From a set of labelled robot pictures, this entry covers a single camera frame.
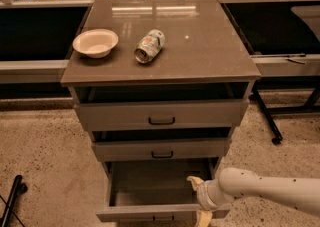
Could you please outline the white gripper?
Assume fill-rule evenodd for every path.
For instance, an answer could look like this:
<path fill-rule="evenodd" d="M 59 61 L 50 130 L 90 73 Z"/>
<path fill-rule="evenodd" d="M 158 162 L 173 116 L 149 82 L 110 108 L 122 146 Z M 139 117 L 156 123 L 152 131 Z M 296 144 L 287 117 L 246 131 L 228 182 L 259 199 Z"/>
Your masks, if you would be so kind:
<path fill-rule="evenodd" d="M 195 227 L 209 227 L 213 213 L 221 206 L 231 203 L 234 198 L 222 191 L 217 180 L 204 181 L 196 176 L 188 176 L 187 180 L 197 193 L 199 204 L 204 210 L 196 212 L 197 222 Z"/>

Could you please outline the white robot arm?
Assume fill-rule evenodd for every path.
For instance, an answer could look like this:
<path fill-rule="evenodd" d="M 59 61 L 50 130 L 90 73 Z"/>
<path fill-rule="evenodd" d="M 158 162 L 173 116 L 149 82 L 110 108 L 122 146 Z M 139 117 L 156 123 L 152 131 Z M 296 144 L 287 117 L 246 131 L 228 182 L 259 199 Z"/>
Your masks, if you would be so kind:
<path fill-rule="evenodd" d="M 214 180 L 188 176 L 200 208 L 196 227 L 208 227 L 223 205 L 259 197 L 297 211 L 320 216 L 320 179 L 265 177 L 239 168 L 225 168 Z"/>

